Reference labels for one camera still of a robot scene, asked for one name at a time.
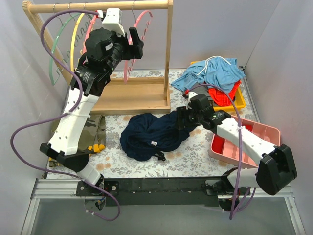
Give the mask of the pink hanger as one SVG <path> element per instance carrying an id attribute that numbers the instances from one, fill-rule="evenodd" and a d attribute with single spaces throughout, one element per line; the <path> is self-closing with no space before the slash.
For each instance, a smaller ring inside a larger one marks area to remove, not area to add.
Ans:
<path id="1" fill-rule="evenodd" d="M 149 15 L 150 15 L 150 18 L 149 18 L 149 20 L 146 22 L 146 27 L 145 27 L 145 29 L 143 30 L 142 36 L 139 37 L 139 39 L 141 40 L 141 42 L 144 41 L 145 36 L 146 36 L 146 33 L 147 33 L 147 31 L 148 31 L 148 27 L 149 27 L 149 25 L 150 25 L 150 23 L 151 23 L 151 19 L 153 18 L 152 12 L 151 12 L 150 10 L 144 10 L 144 11 L 142 11 L 142 12 L 139 14 L 139 16 L 136 18 L 135 24 L 134 24 L 134 26 L 133 26 L 133 28 L 137 28 L 139 22 L 141 21 L 141 18 L 142 18 L 145 14 L 149 14 Z M 131 60 L 125 62 L 125 67 L 124 67 L 124 82 L 127 82 L 127 81 L 128 81 L 130 72 L 131 72 L 132 69 L 133 69 L 133 65 L 136 63 L 136 60 L 137 60 L 137 59 L 134 58 L 134 59 L 131 59 Z"/>
<path id="2" fill-rule="evenodd" d="M 85 35 L 85 40 L 84 40 L 84 43 L 83 43 L 83 49 L 81 50 L 81 55 L 83 55 L 86 51 L 87 51 L 87 49 L 86 49 L 86 40 L 89 38 L 89 35 L 90 35 L 90 33 L 92 32 L 92 30 L 93 30 L 93 26 L 94 26 L 94 24 L 95 24 L 95 21 L 96 21 L 96 16 L 94 16 L 92 19 L 91 19 L 91 21 L 90 21 L 90 24 L 89 24 L 89 27 L 88 27 L 88 29 L 87 29 L 87 32 L 86 32 L 86 35 Z"/>

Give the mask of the navy blue shorts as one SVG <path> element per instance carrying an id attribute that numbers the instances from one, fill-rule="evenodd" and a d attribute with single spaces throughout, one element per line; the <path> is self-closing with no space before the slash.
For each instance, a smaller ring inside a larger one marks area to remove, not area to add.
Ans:
<path id="1" fill-rule="evenodd" d="M 176 150 L 195 128 L 179 130 L 176 111 L 161 117 L 139 114 L 129 120 L 121 133 L 120 144 L 126 155 L 137 161 L 147 161 L 151 157 L 165 161 L 163 153 Z"/>

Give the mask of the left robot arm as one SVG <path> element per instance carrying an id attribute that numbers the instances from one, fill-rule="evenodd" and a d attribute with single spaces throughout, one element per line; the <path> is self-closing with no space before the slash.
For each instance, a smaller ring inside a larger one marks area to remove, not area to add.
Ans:
<path id="1" fill-rule="evenodd" d="M 70 83 L 64 116 L 40 151 L 74 171 L 88 182 L 87 190 L 94 196 L 104 190 L 104 177 L 89 163 L 89 153 L 78 149 L 78 143 L 89 114 L 110 82 L 110 75 L 122 60 L 140 59 L 144 43 L 137 29 L 129 29 L 127 36 L 115 31 L 96 29 L 85 41 L 86 52 L 79 59 Z"/>

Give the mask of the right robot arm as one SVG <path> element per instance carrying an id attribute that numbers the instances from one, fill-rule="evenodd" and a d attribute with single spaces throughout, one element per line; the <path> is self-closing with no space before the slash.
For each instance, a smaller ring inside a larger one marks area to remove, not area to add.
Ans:
<path id="1" fill-rule="evenodd" d="M 292 150 L 287 145 L 277 146 L 263 140 L 224 110 L 215 111 L 205 95 L 190 98 L 186 106 L 178 107 L 176 111 L 179 130 L 201 125 L 230 141 L 257 164 L 256 168 L 242 169 L 238 166 L 230 169 L 214 184 L 214 188 L 229 195 L 239 188 L 261 188 L 269 195 L 276 195 L 297 178 Z"/>

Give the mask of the yellow hanger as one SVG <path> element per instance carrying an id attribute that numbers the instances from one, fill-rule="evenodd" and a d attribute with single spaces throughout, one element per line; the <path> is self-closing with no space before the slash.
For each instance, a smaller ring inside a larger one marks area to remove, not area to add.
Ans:
<path id="1" fill-rule="evenodd" d="M 84 17 L 85 13 L 81 13 L 80 16 L 78 17 L 76 24 L 74 26 L 74 30 L 73 30 L 73 34 L 72 34 L 72 38 L 71 38 L 71 46 L 70 46 L 70 69 L 72 72 L 74 72 L 74 49 L 75 49 L 75 42 L 76 42 L 76 36 L 77 36 L 77 31 L 78 29 L 80 29 L 80 31 L 82 31 L 82 33 L 80 33 L 80 38 L 79 40 L 82 39 L 83 35 L 86 33 L 85 32 L 85 27 L 79 27 L 80 26 L 80 22 L 82 20 L 82 18 Z"/>

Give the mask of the light blue shorts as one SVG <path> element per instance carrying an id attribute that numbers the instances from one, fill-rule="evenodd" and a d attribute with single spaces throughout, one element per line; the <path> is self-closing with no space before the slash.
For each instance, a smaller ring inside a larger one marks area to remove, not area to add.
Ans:
<path id="1" fill-rule="evenodd" d="M 236 58 L 213 56 L 206 60 L 192 63 L 172 86 L 180 91 L 190 90 L 196 83 L 210 84 L 229 93 L 236 82 L 245 77 L 237 66 Z"/>

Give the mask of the green hanger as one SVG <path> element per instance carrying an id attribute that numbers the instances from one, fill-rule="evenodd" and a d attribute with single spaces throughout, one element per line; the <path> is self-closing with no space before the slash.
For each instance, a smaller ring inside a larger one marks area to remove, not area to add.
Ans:
<path id="1" fill-rule="evenodd" d="M 55 39 L 54 39 L 54 41 L 53 41 L 53 44 L 52 44 L 52 48 L 51 48 L 51 53 L 52 53 L 52 54 L 55 54 L 55 51 L 56 51 L 56 48 L 57 48 L 57 45 L 58 45 L 58 41 L 59 41 L 59 39 L 60 39 L 60 37 L 61 37 L 61 35 L 62 35 L 62 33 L 63 33 L 65 27 L 66 27 L 71 21 L 75 21 L 75 22 L 76 22 L 77 19 L 78 19 L 78 17 L 80 16 L 80 14 L 81 14 L 81 13 L 77 13 L 77 14 L 75 14 L 75 15 L 73 15 L 73 16 L 71 15 L 67 20 L 65 20 L 65 21 L 62 23 L 62 25 L 61 25 L 61 27 L 60 27 L 58 33 L 57 33 L 57 36 L 55 37 Z M 91 19 L 92 19 L 93 17 L 92 17 L 90 14 L 86 14 L 86 13 L 85 13 L 84 16 L 86 16 L 86 17 L 88 18 L 88 20 L 85 22 L 85 25 L 84 25 L 84 27 L 85 27 L 85 32 L 87 32 L 87 29 L 88 29 L 88 27 L 89 27 L 90 21 L 91 21 Z M 77 31 L 77 36 L 76 36 L 76 42 L 75 42 L 75 48 L 77 47 L 77 44 L 78 44 L 78 42 L 79 42 L 79 38 L 81 37 L 81 36 L 80 36 L 80 33 L 82 33 L 82 31 L 80 31 L 80 29 L 78 29 L 78 31 Z M 62 61 L 63 61 L 63 63 L 65 63 L 65 64 L 67 64 L 68 62 L 70 63 L 70 50 L 67 51 L 67 59 L 66 59 L 66 60 L 63 59 Z"/>

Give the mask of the camouflage shorts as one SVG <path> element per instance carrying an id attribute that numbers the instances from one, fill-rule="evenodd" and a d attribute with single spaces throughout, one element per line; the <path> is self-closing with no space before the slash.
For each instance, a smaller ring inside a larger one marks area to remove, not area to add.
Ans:
<path id="1" fill-rule="evenodd" d="M 104 115 L 91 115 L 83 128 L 78 142 L 78 151 L 89 155 L 100 153 L 106 145 L 106 121 Z"/>

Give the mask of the grey garment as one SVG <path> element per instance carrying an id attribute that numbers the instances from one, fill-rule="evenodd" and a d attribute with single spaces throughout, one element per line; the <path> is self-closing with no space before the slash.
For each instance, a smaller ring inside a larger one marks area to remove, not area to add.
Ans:
<path id="1" fill-rule="evenodd" d="M 211 99 L 211 96 L 208 92 L 208 87 L 207 86 L 199 86 L 198 87 L 198 83 L 196 83 L 193 87 L 192 87 L 192 92 L 196 93 L 196 94 L 203 94 L 205 95 L 208 99 Z"/>

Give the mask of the red knitted garment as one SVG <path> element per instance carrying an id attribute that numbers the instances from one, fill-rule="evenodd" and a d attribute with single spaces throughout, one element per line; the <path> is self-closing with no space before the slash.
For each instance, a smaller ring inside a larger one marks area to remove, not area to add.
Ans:
<path id="1" fill-rule="evenodd" d="M 228 93 L 228 96 L 232 99 L 234 102 L 235 100 L 235 93 L 238 90 L 239 86 L 241 85 L 241 81 L 235 82 L 232 90 Z M 211 99 L 208 99 L 211 103 L 214 103 L 214 106 L 232 106 L 230 100 L 227 98 L 226 94 L 220 91 L 219 89 L 216 89 L 212 86 L 207 86 L 208 92 L 211 96 Z M 184 96 L 187 97 L 187 94 L 189 93 L 189 90 L 184 91 Z"/>

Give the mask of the red cloth in organizer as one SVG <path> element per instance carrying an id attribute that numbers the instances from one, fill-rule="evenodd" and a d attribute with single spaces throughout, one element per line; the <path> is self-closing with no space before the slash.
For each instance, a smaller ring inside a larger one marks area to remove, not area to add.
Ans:
<path id="1" fill-rule="evenodd" d="M 245 128 L 250 131 L 250 132 L 253 132 L 253 125 L 245 125 Z"/>
<path id="2" fill-rule="evenodd" d="M 225 139 L 215 135 L 212 140 L 211 149 L 213 152 L 222 154 L 224 149 Z"/>

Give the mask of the yellow plastic tray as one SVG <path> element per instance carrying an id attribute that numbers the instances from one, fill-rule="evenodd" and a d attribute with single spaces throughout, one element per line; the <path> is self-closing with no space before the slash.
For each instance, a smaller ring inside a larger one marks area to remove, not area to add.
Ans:
<path id="1" fill-rule="evenodd" d="M 206 84 L 206 83 L 200 84 L 199 86 L 201 86 L 201 85 L 202 85 L 202 86 L 203 86 L 203 85 L 204 85 L 204 86 L 205 86 L 205 85 L 207 85 L 207 86 L 212 86 L 212 87 L 214 87 L 214 88 L 216 88 L 216 89 L 219 89 L 220 91 L 222 91 L 223 93 L 226 94 L 227 98 L 230 98 L 230 97 L 228 96 L 228 93 L 225 92 L 224 90 L 222 90 L 222 89 L 219 88 L 219 87 L 216 87 L 216 86 L 210 85 L 210 84 Z M 245 103 L 245 101 L 244 101 L 244 99 L 243 99 L 242 92 L 240 91 L 240 87 L 238 88 L 238 90 L 237 90 L 236 93 L 235 93 L 234 104 L 235 104 L 235 107 L 236 107 L 237 109 L 241 109 L 241 108 L 245 107 L 245 105 L 246 105 L 246 103 Z M 226 110 L 226 111 L 233 111 L 233 110 L 234 110 L 233 106 L 214 106 L 214 109 L 216 109 L 216 110 L 218 110 L 218 109 L 224 109 L 224 110 Z"/>

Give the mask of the pink divided organizer tray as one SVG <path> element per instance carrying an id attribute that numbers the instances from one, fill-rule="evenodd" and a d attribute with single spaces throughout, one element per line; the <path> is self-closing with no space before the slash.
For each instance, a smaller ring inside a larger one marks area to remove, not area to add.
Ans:
<path id="1" fill-rule="evenodd" d="M 280 146 L 281 134 L 280 131 L 275 128 L 258 122 L 254 122 L 247 119 L 242 119 L 242 126 L 253 125 L 253 134 L 257 135 L 261 139 L 267 142 L 271 142 L 276 146 Z M 209 156 L 219 161 L 237 166 L 239 159 L 239 149 L 236 145 L 230 141 L 225 140 L 224 149 L 222 154 L 218 154 L 209 149 Z M 256 168 L 255 161 L 245 152 L 242 155 L 242 168 Z"/>

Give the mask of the wooden clothes rack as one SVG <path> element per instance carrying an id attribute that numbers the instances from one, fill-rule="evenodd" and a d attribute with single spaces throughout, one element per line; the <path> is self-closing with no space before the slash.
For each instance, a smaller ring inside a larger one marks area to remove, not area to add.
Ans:
<path id="1" fill-rule="evenodd" d="M 68 4 L 33 4 L 25 0 L 22 8 L 39 33 L 43 26 L 41 13 L 56 13 L 66 9 L 98 9 L 120 8 L 121 10 L 167 10 L 167 41 L 165 72 L 163 77 L 129 78 L 125 83 L 121 78 L 114 78 L 105 87 L 102 96 L 92 112 L 104 115 L 134 115 L 140 113 L 166 114 L 170 112 L 169 65 L 171 51 L 171 35 L 173 21 L 172 0 L 143 0 L 118 2 L 91 2 Z"/>

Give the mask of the floral table mat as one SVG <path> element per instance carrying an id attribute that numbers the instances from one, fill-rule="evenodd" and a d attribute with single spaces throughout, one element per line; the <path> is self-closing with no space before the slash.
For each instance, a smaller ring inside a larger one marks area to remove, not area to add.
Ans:
<path id="1" fill-rule="evenodd" d="M 246 92 L 246 79 L 242 79 L 240 90 L 246 106 L 239 110 L 241 118 L 256 121 Z M 180 91 L 170 86 L 171 111 L 185 104 Z M 190 132 L 190 137 L 178 149 L 166 152 L 166 161 L 151 157 L 139 162 L 127 157 L 121 149 L 120 135 L 132 115 L 105 116 L 106 147 L 99 154 L 92 155 L 90 164 L 106 178 L 144 178 L 144 177 L 197 177 L 220 176 L 233 165 L 209 156 L 213 133 L 202 127 Z"/>

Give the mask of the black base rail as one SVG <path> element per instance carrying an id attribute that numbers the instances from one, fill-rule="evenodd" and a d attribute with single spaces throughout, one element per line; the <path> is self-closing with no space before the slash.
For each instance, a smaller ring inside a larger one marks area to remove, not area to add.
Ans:
<path id="1" fill-rule="evenodd" d="M 116 199 L 106 205 L 160 206 L 204 205 L 230 209 L 233 190 L 215 177 L 113 178 L 104 180 L 104 189 Z"/>

